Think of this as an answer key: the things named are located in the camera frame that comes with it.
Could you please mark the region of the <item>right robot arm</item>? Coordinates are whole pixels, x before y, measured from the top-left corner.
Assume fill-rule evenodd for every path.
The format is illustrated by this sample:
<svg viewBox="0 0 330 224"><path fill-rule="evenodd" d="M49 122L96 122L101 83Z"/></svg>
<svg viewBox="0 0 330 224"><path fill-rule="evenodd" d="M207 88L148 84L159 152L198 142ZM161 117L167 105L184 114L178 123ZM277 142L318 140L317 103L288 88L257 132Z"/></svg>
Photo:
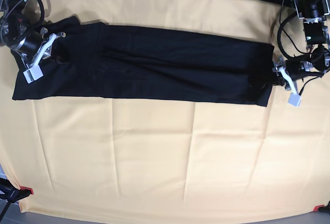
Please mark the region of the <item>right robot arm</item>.
<svg viewBox="0 0 330 224"><path fill-rule="evenodd" d="M42 0L37 0L40 18L31 23L24 15L28 0L1 0L1 46L7 46L18 55L28 70L36 67L41 60L52 55L52 44L65 33L50 34L42 27L45 10Z"/></svg>

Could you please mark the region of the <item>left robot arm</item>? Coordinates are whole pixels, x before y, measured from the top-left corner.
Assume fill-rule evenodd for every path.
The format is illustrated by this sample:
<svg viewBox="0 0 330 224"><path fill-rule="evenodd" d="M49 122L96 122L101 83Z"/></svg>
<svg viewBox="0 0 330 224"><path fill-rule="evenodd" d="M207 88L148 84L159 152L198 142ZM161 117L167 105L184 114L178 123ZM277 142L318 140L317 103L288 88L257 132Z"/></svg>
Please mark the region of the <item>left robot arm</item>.
<svg viewBox="0 0 330 224"><path fill-rule="evenodd" d="M277 44L282 56L274 63L274 70L283 85L292 91L291 97L300 98L303 90L298 91L297 80L306 77L321 78L329 72L329 34L326 17L329 15L328 0L292 0L295 13L279 21ZM294 18L303 23L306 52L290 56L283 47L282 34L285 26Z"/></svg>

